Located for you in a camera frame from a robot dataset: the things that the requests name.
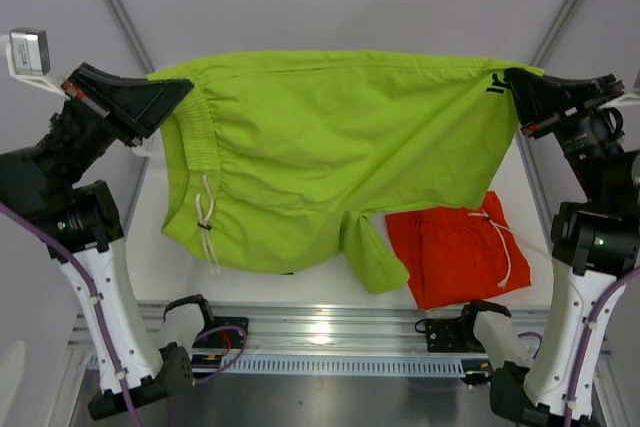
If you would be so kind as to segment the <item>orange shorts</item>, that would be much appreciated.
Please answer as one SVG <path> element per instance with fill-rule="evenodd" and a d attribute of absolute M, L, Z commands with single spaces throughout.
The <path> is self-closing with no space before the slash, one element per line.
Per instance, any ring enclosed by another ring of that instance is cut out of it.
<path fill-rule="evenodd" d="M 421 310 L 486 300 L 531 285 L 530 265 L 494 191 L 476 210 L 437 207 L 389 214 L 385 222 Z"/>

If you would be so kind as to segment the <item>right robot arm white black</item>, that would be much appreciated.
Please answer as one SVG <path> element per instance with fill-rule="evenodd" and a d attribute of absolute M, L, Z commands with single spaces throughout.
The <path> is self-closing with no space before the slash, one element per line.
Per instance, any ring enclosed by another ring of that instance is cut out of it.
<path fill-rule="evenodd" d="M 537 354 L 508 309 L 487 301 L 463 308 L 456 336 L 488 355 L 494 414 L 522 426 L 588 426 L 608 317 L 639 273 L 639 154 L 622 144 L 624 86 L 613 75 L 568 80 L 522 69 L 504 79 L 522 133 L 555 137 L 585 201 L 563 202 L 552 222 L 552 301 Z"/>

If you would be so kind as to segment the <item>lime green shorts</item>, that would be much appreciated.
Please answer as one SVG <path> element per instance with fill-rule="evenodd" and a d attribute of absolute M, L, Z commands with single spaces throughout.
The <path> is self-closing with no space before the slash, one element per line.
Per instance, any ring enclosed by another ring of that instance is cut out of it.
<path fill-rule="evenodd" d="M 508 60 L 384 51 L 218 54 L 161 128 L 163 233 L 213 269 L 287 274 L 343 254 L 372 294 L 404 265 L 378 212 L 477 208 L 518 126 Z"/>

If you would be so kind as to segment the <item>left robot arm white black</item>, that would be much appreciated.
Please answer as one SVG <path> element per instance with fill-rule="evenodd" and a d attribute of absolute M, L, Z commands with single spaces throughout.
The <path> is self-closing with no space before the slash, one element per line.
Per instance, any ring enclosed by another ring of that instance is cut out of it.
<path fill-rule="evenodd" d="M 35 145 L 1 157 L 1 210 L 43 241 L 73 287 L 99 359 L 101 420 L 190 390 L 191 348 L 217 323 L 193 295 L 170 303 L 156 335 L 131 286 L 125 234 L 108 185 L 81 178 L 115 142 L 137 147 L 192 90 L 186 79 L 117 77 L 82 64 L 60 85 L 65 102 Z"/>

